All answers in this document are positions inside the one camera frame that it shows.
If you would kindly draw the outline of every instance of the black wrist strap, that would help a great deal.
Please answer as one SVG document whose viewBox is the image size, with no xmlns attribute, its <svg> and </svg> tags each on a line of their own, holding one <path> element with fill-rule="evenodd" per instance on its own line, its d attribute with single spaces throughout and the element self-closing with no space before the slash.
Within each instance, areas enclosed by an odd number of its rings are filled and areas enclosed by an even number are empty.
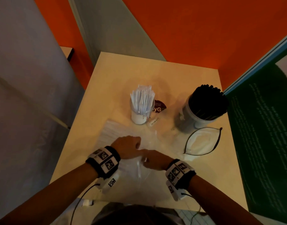
<svg viewBox="0 0 287 225">
<path fill-rule="evenodd" d="M 189 182 L 196 172 L 186 162 L 175 159 L 169 164 L 165 175 L 176 189 L 188 189 Z"/>
<path fill-rule="evenodd" d="M 119 166 L 121 157 L 111 146 L 106 146 L 94 151 L 85 161 L 98 173 L 99 178 L 110 178 Z"/>
</svg>

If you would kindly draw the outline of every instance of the green poster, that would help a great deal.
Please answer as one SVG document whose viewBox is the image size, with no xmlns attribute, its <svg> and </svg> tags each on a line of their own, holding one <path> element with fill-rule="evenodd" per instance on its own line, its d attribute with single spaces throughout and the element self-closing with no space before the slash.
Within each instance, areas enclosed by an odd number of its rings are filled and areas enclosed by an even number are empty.
<svg viewBox="0 0 287 225">
<path fill-rule="evenodd" d="M 287 50 L 227 97 L 249 211 L 287 223 L 287 58 L 275 64 L 283 57 Z"/>
</svg>

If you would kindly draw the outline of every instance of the maroon sticker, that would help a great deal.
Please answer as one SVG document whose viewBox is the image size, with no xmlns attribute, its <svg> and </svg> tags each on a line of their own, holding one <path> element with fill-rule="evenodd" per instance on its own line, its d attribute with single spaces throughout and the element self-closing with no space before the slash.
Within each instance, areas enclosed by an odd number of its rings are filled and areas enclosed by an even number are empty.
<svg viewBox="0 0 287 225">
<path fill-rule="evenodd" d="M 156 113 L 160 113 L 164 109 L 166 109 L 165 104 L 159 100 L 155 100 L 155 106 L 154 106 L 153 111 L 155 111 Z"/>
</svg>

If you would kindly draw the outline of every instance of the white device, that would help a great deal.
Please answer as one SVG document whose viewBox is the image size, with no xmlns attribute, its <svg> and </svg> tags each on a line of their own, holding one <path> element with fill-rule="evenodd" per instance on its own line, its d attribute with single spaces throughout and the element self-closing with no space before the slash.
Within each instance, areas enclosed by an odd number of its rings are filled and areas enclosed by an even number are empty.
<svg viewBox="0 0 287 225">
<path fill-rule="evenodd" d="M 181 193 L 186 193 L 184 189 L 176 189 L 175 186 L 169 180 L 166 181 L 166 185 L 168 189 L 170 190 L 175 201 L 182 200 L 184 197 L 186 197 L 186 195 L 181 194 Z"/>
<path fill-rule="evenodd" d="M 119 176 L 121 174 L 120 170 L 117 170 L 110 178 L 103 179 L 103 178 L 98 178 L 96 181 L 97 185 L 96 187 L 100 190 L 102 190 L 102 193 L 107 193 L 113 186 L 115 186 L 115 183 L 119 179 Z"/>
</svg>

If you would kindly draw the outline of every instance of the hand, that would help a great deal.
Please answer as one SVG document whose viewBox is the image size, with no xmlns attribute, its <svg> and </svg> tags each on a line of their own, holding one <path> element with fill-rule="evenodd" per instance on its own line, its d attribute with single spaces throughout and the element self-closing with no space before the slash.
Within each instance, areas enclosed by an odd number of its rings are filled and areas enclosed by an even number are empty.
<svg viewBox="0 0 287 225">
<path fill-rule="evenodd" d="M 153 170 L 166 170 L 168 165 L 174 160 L 171 157 L 160 153 L 155 150 L 140 150 L 143 162 L 143 165 L 146 168 L 150 168 Z"/>
<path fill-rule="evenodd" d="M 116 139 L 112 144 L 121 159 L 133 159 L 141 155 L 141 150 L 137 150 L 141 144 L 139 136 L 124 136 Z"/>
</svg>

